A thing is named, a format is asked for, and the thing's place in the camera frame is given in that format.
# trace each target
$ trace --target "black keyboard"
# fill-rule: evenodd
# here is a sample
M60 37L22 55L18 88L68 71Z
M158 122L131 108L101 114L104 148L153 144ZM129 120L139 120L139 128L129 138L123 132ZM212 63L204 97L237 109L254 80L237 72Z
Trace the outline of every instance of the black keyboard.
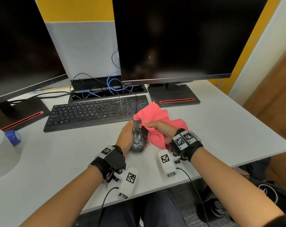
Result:
M128 121L148 105L146 95L53 106L44 132Z

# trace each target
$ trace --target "monitor base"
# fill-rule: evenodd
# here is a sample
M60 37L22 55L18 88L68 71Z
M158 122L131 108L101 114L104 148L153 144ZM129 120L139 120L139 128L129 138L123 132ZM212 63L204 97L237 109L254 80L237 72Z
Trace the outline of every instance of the monitor base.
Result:
M0 130L18 130L50 114L50 110L38 97L14 106L8 101L0 103Z
M187 84L150 84L147 90L151 100L159 105L159 107L174 107L201 103Z

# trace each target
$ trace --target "person's lap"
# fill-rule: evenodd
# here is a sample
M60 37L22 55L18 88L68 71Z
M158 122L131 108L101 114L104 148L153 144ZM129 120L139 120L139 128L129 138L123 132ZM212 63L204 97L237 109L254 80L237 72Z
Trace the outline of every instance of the person's lap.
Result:
M99 227L186 227L181 212L166 190L157 191L104 208Z

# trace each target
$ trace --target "pink microfiber towel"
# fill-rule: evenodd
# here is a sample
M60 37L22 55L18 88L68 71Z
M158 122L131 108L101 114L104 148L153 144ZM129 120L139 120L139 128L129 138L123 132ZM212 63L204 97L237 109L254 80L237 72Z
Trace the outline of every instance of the pink microfiber towel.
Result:
M152 102L147 107L139 111L136 115L133 116L133 119L141 120L142 125L144 125L144 123L146 122L151 122L151 120L158 120L167 122L178 129L184 128L188 130L186 123L182 119L170 120L168 117L168 111L166 109L161 110L155 102ZM148 130L148 139L153 145L156 145L161 149L170 150L170 147L168 145L165 146L165 137L162 133L160 133L153 127L146 127L146 129Z

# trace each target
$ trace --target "forearm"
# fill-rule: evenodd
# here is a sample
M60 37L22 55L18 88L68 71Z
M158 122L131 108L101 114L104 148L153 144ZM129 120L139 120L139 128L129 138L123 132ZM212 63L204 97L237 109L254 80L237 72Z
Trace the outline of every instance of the forearm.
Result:
M264 226L283 212L257 187L204 148L191 158L213 193L240 226Z
M98 172L87 168L36 210L20 227L69 227L102 182Z

